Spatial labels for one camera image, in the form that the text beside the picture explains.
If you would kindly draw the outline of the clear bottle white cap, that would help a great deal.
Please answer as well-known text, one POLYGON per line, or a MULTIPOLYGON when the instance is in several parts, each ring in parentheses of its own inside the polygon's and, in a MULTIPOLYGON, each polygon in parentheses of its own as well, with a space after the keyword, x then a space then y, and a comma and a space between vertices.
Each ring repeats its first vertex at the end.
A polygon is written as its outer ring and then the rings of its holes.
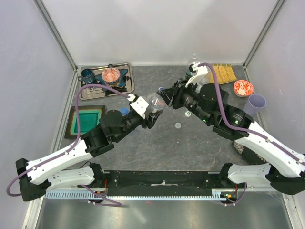
POLYGON ((147 102, 149 103, 149 111, 156 113, 162 109, 168 107, 166 102, 157 93, 151 93, 147 96, 147 102))

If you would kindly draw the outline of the plain white bottle cap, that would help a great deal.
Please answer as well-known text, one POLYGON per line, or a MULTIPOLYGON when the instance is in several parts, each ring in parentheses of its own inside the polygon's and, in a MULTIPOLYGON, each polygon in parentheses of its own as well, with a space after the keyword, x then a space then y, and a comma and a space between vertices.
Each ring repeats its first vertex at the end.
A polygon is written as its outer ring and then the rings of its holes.
POLYGON ((176 127, 177 129, 181 128, 181 126, 182 126, 181 123, 176 123, 176 124, 175 124, 175 127, 176 127))

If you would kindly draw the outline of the white green bottle cap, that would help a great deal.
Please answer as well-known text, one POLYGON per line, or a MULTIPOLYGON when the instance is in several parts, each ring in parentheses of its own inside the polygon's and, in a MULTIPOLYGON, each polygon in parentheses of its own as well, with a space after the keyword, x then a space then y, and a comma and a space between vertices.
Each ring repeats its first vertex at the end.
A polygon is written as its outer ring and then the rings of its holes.
POLYGON ((190 116, 191 116, 191 112, 190 112, 190 111, 186 111, 186 112, 185 112, 185 116, 186 116, 186 117, 190 117, 190 116))

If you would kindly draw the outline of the green label clear bottle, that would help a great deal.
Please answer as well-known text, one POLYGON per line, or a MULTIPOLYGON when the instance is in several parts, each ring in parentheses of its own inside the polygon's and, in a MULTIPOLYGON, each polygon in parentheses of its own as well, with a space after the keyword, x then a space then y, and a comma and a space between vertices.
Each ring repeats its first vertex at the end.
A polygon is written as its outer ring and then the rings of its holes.
POLYGON ((197 54, 193 54, 189 61, 187 62, 187 65, 186 65, 186 71, 185 71, 185 77, 186 78, 190 78, 192 77, 192 66, 195 64, 195 63, 198 63, 198 57, 197 57, 197 54))

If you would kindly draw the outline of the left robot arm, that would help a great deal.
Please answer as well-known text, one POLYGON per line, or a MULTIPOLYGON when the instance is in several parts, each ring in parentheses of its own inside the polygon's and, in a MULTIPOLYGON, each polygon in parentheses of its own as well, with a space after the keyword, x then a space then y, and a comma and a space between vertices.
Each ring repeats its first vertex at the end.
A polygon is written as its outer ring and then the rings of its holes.
POLYGON ((16 161, 19 185, 23 201, 38 199, 46 193, 51 183, 47 181, 54 172, 59 172, 78 162, 106 153, 138 126, 151 129, 162 111, 141 116, 131 109, 128 114, 110 110, 96 127, 83 134, 72 145, 40 159, 16 161))

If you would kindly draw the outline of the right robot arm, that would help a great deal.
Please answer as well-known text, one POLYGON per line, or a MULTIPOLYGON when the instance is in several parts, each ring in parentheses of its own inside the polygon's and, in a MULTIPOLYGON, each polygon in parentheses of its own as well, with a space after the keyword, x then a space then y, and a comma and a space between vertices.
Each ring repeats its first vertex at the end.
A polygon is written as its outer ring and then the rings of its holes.
POLYGON ((222 187, 233 184, 268 185, 275 190, 295 195, 305 189, 305 156, 288 148, 268 134, 250 115, 228 105, 228 92, 208 83, 196 86, 179 79, 172 87, 157 94, 173 109, 185 107, 219 136, 249 149, 264 164, 239 166, 224 164, 218 176, 222 187))

